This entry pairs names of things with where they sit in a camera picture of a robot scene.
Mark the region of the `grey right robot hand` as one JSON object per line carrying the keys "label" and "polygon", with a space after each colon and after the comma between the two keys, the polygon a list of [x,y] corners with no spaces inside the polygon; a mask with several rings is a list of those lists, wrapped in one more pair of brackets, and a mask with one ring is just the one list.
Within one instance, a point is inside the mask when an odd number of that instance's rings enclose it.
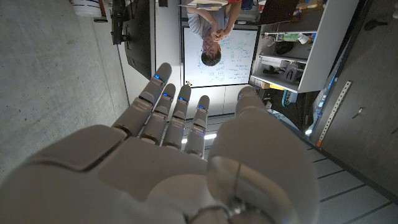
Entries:
{"label": "grey right robot hand", "polygon": [[205,150],[210,99],[189,133],[191,89],[163,63],[112,126],[90,126],[28,157],[1,184],[2,223],[316,223],[310,154],[242,88]]}

